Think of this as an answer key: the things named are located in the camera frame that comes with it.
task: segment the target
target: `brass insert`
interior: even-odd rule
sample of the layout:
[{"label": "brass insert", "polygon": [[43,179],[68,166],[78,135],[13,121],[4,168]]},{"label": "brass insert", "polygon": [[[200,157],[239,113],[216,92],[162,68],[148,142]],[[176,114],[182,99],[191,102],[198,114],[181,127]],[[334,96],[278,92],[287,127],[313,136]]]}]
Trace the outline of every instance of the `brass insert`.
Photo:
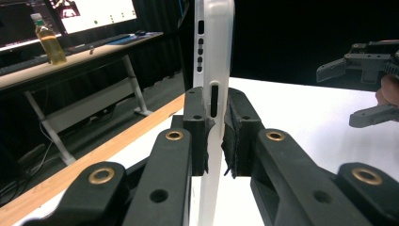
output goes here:
[{"label": "brass insert", "polygon": [[372,186],[379,186],[382,184],[382,178],[375,172],[366,168],[354,168],[352,169],[352,174],[356,179],[367,183]]},{"label": "brass insert", "polygon": [[167,133],[166,137],[169,140],[179,140],[183,138],[183,133],[179,131],[170,131]]},{"label": "brass insert", "polygon": [[282,141],[285,139],[285,135],[279,132],[269,132],[266,134],[267,138],[275,140],[275,141]]},{"label": "brass insert", "polygon": [[112,168],[100,168],[94,170],[88,177],[88,181],[94,185],[100,185],[108,182],[115,176],[115,171]]}]

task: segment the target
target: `white tabletop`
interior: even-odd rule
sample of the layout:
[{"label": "white tabletop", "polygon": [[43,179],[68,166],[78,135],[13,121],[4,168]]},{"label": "white tabletop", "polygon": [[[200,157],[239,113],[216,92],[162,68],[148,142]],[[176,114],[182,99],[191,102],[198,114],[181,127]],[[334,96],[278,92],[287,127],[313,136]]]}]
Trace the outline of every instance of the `white tabletop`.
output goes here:
[{"label": "white tabletop", "polygon": [[[350,114],[376,105],[373,92],[238,78],[230,79],[230,87],[246,94],[264,127],[289,133],[319,167],[336,173],[343,163],[361,162],[383,170],[399,181],[399,142],[396,141],[399,124],[389,121],[365,128],[353,128],[348,124]],[[120,162],[129,168],[150,154],[156,136],[168,129],[170,123],[171,119],[164,121],[109,161]],[[225,170],[226,164],[222,163],[221,172]],[[222,176],[215,225],[263,225],[249,181],[249,178],[233,180],[230,175]],[[193,178],[193,211],[199,200],[199,183],[199,178]],[[47,215],[56,207],[61,195],[25,219]]]}]

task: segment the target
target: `monitor screen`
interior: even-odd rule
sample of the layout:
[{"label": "monitor screen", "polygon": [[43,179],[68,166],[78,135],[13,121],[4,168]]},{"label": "monitor screen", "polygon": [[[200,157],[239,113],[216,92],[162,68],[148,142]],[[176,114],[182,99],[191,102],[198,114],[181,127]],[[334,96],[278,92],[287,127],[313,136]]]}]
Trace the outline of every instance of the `monitor screen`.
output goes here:
[{"label": "monitor screen", "polygon": [[64,34],[136,18],[132,0],[49,0]]},{"label": "monitor screen", "polygon": [[0,52],[39,42],[30,18],[33,13],[40,13],[56,36],[61,35],[44,0],[0,0]]}]

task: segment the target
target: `bottle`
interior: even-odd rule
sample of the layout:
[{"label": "bottle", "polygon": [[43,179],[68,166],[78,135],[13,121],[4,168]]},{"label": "bottle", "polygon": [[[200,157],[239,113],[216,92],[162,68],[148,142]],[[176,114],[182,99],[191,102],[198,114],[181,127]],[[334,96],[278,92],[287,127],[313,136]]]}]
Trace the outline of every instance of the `bottle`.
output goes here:
[{"label": "bottle", "polygon": [[59,45],[54,32],[44,23],[40,13],[30,15],[35,23],[35,33],[38,36],[41,46],[53,65],[67,62],[64,51]]}]

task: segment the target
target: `human hand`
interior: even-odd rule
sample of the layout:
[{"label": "human hand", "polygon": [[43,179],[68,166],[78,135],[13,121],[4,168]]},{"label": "human hand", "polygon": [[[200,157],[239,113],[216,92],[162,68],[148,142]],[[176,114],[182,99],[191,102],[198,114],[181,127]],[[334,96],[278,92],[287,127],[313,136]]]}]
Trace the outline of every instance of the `human hand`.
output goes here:
[{"label": "human hand", "polygon": [[381,79],[381,89],[375,93],[378,105],[399,105],[399,79],[387,74]]}]

